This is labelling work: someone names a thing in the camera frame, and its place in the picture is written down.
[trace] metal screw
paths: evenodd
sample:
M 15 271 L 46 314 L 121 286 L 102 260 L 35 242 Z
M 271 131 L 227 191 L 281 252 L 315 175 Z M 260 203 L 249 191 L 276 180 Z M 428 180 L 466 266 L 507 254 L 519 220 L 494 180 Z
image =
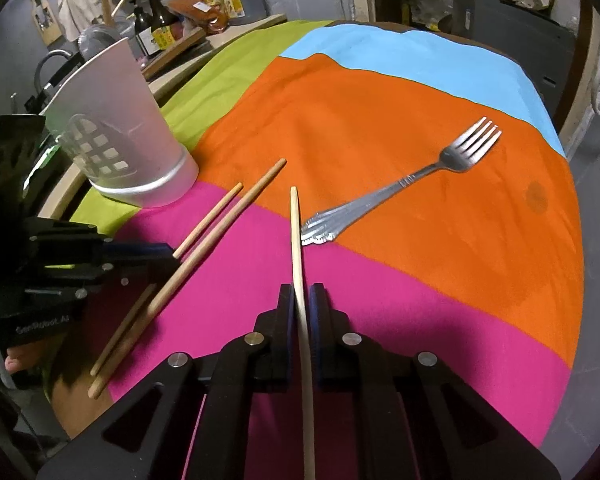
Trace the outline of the metal screw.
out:
M 438 358 L 432 352 L 420 352 L 418 362 L 422 366 L 434 366 L 438 362 Z
M 355 332 L 347 332 L 344 336 L 342 336 L 342 342 L 345 345 L 355 346 L 362 343 L 362 337 L 360 337 L 360 334 L 356 334 Z
M 184 352 L 176 352 L 175 354 L 171 354 L 167 359 L 169 366 L 173 366 L 174 368 L 180 368 L 183 364 L 185 364 L 189 360 L 189 357 Z
M 249 332 L 244 336 L 244 342 L 250 346 L 259 345 L 264 341 L 264 336 L 260 332 Z

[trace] stainless steel fork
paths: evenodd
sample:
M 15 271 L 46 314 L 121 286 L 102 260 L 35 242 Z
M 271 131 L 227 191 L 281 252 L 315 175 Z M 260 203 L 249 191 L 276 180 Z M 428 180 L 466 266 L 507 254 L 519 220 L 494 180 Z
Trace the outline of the stainless steel fork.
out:
M 496 143 L 502 131 L 487 117 L 481 118 L 440 152 L 437 162 L 425 166 L 386 187 L 346 204 L 320 211 L 301 230 L 302 245 L 323 244 L 335 238 L 353 222 L 417 180 L 438 170 L 462 173 L 470 170 Z

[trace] fork tines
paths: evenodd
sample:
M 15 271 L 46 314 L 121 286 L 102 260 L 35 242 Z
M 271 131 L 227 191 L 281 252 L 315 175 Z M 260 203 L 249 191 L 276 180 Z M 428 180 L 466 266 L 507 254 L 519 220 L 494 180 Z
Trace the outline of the fork tines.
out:
M 502 131 L 498 130 L 498 126 L 496 124 L 491 126 L 492 124 L 493 121 L 488 120 L 486 116 L 481 118 L 465 133 L 454 140 L 451 146 L 458 150 L 460 155 L 469 159 L 472 164 L 475 164 L 489 151 L 490 147 L 496 143 L 496 140 L 502 134 Z

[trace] orange fabric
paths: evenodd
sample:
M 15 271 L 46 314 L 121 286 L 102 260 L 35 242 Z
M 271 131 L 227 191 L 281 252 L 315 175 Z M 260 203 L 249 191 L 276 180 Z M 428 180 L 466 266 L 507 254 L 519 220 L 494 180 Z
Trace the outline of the orange fabric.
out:
M 528 123 L 323 54 L 279 57 L 194 157 L 202 180 L 227 189 L 286 157 L 258 204 L 288 217 L 298 186 L 304 220 L 433 162 L 483 115 L 503 135 L 475 168 L 424 178 L 336 242 L 499 317 L 571 366 L 584 272 L 578 203 L 567 161 Z

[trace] person's hand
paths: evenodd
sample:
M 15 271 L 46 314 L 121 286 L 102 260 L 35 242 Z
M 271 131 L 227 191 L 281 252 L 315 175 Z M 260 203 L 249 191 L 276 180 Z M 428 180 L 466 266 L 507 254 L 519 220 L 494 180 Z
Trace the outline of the person's hand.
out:
M 22 346 L 7 348 L 7 358 L 4 367 L 8 373 L 14 374 L 21 370 L 27 370 L 37 365 L 44 357 L 52 339 L 41 339 Z

